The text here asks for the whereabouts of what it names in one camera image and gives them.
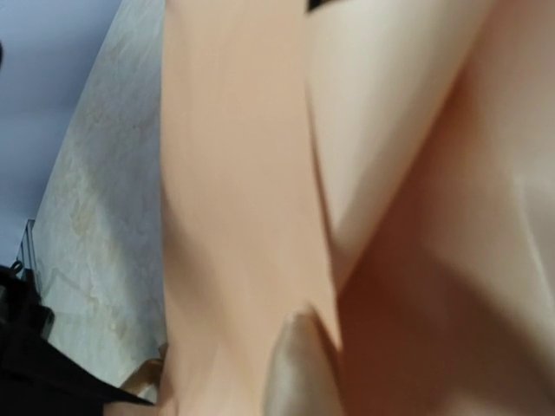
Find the pink wrapping paper sheet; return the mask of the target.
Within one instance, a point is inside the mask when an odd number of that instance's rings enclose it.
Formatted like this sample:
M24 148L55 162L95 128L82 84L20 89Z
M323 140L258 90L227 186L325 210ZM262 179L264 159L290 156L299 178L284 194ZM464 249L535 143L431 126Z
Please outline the pink wrapping paper sheet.
M314 308L344 415L554 412L554 4L169 1L156 415L264 415Z

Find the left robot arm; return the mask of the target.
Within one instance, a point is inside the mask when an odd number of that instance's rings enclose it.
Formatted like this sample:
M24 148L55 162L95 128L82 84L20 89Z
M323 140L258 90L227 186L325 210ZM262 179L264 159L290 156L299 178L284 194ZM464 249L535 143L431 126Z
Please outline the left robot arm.
M49 343L55 321L32 270L1 268L1 414L102 415L123 403L152 402L97 379Z

